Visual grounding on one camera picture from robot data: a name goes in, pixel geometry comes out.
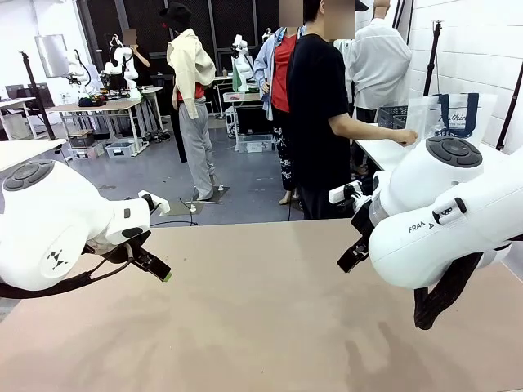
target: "clear plastic bag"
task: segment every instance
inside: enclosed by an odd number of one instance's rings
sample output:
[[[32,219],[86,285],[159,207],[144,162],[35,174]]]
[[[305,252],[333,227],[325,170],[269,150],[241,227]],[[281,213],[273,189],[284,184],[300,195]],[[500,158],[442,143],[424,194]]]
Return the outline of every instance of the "clear plastic bag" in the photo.
[[[497,100],[495,95],[478,93],[415,98],[409,102],[406,128],[419,134],[417,143],[434,136],[454,136],[479,147]]]

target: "black t-shirt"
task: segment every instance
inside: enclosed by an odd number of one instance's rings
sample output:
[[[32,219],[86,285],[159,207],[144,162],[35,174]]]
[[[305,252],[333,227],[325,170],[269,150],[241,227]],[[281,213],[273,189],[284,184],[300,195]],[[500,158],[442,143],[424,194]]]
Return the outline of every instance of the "black t-shirt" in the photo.
[[[150,63],[150,56],[149,52],[143,49],[142,47],[138,47],[138,53],[141,54],[142,57],[147,59]],[[132,55],[132,58],[134,59],[134,68],[136,68],[136,71],[138,72],[138,79],[135,80],[136,84],[138,86],[150,86],[153,84],[153,79],[150,77],[150,68],[147,68],[141,60],[138,58],[137,55]]]
[[[329,118],[348,113],[342,54],[319,35],[297,41],[288,63],[287,96],[296,182],[334,189],[351,181],[351,142],[336,136]]]

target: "gray pants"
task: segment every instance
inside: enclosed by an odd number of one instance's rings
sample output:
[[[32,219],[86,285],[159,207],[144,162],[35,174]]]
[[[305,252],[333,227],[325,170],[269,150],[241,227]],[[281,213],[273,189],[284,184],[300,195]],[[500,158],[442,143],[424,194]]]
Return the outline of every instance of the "gray pants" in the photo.
[[[196,109],[198,118],[193,120],[189,117],[186,106],[180,104],[180,131],[186,146],[190,174],[199,192],[199,198],[209,199],[212,197],[211,176],[214,176],[215,169],[209,139],[207,108],[203,99],[196,100]]]

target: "red top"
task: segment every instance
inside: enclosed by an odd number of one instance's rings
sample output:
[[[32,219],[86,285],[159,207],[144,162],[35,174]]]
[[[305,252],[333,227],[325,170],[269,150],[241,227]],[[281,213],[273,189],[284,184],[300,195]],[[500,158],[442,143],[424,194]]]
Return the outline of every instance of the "red top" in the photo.
[[[272,78],[272,104],[278,110],[289,112],[287,102],[287,68],[288,61],[296,46],[297,34],[292,37],[284,35],[281,44],[275,49],[275,74]]]
[[[196,90],[194,91],[194,98],[195,99],[203,98],[204,95],[205,95],[205,90],[203,89],[203,86],[199,83],[196,83]],[[180,92],[178,92],[177,98],[178,98],[178,100],[183,100]]]

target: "blue bag handle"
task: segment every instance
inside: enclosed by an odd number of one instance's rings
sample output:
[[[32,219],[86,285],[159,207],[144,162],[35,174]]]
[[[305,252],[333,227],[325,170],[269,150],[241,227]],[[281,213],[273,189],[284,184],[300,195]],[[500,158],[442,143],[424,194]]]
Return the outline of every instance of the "blue bag handle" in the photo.
[[[452,129],[449,125],[449,94],[435,94],[438,97],[438,104],[441,105],[441,119],[445,125],[445,129],[438,131],[439,133],[448,132],[450,136],[459,137],[462,139],[472,136],[476,129],[477,110],[480,102],[480,94],[473,92],[468,94],[467,98],[467,120],[465,121],[465,129]]]

